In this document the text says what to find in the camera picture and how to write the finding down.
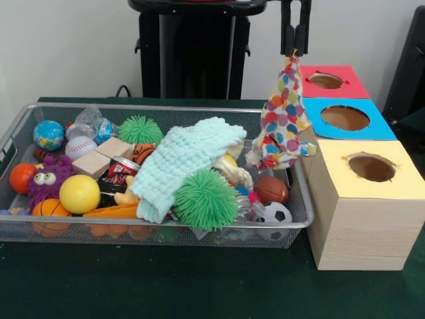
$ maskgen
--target wooden box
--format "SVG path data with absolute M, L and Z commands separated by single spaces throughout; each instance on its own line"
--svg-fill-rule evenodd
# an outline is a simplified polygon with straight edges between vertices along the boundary
M 398 141 L 317 140 L 305 170 L 319 270 L 401 270 L 425 221 L 425 181 Z

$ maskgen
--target green spiky ball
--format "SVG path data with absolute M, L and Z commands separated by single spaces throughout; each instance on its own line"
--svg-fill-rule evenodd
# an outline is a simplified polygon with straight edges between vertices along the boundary
M 200 169 L 176 192 L 175 213 L 182 223 L 212 231 L 231 224 L 238 213 L 237 191 L 220 173 Z
M 146 116 L 132 116 L 120 126 L 118 138 L 130 144 L 155 143 L 159 145 L 164 135 L 158 125 Z

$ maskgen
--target baseball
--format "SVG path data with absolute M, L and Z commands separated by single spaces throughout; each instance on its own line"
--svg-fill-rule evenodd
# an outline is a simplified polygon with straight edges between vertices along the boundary
M 98 146 L 91 138 L 87 136 L 77 136 L 67 143 L 65 154 L 69 156 L 72 161 L 75 161 L 97 147 Z

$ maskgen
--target basketball toy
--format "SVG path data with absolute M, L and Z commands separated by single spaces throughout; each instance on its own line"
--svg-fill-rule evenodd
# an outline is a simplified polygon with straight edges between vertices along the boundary
M 142 165 L 149 155 L 155 151 L 155 144 L 143 143 L 134 147 L 134 152 L 131 160 L 137 165 Z
M 50 198 L 40 202 L 33 209 L 33 216 L 70 217 L 71 213 L 62 206 L 59 199 Z M 43 237 L 61 236 L 69 226 L 68 223 L 33 223 L 35 232 Z
M 275 201 L 284 204 L 290 195 L 285 183 L 273 176 L 266 176 L 257 181 L 254 191 L 260 196 L 263 203 Z

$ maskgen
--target stacked boxes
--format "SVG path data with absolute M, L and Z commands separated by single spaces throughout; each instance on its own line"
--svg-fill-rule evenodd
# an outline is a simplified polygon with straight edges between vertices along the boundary
M 303 158 L 319 270 L 400 270 L 425 221 L 425 181 L 350 66 L 302 66 L 317 145 Z

